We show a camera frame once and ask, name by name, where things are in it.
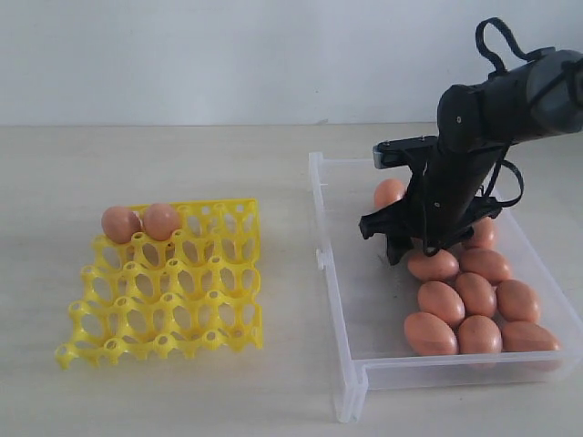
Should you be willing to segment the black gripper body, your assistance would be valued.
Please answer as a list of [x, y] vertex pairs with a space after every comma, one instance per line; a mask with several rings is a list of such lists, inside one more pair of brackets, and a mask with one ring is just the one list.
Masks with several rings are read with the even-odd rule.
[[500, 202], [478, 190], [502, 155], [501, 149], [432, 150], [405, 195], [406, 222], [426, 249], [447, 249], [468, 239], [478, 220], [500, 214]]

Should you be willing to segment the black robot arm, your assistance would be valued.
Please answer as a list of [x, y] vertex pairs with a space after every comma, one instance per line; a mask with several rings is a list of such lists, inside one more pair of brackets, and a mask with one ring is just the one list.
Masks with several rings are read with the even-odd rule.
[[414, 239], [434, 256], [472, 237], [478, 220], [518, 202], [497, 200], [483, 183], [501, 167], [514, 168], [505, 159], [510, 147], [581, 131], [582, 55], [550, 51], [482, 84], [451, 86], [438, 103], [437, 126], [435, 136], [373, 147], [376, 168], [412, 172], [402, 199], [359, 222], [364, 239], [385, 235], [391, 265]]

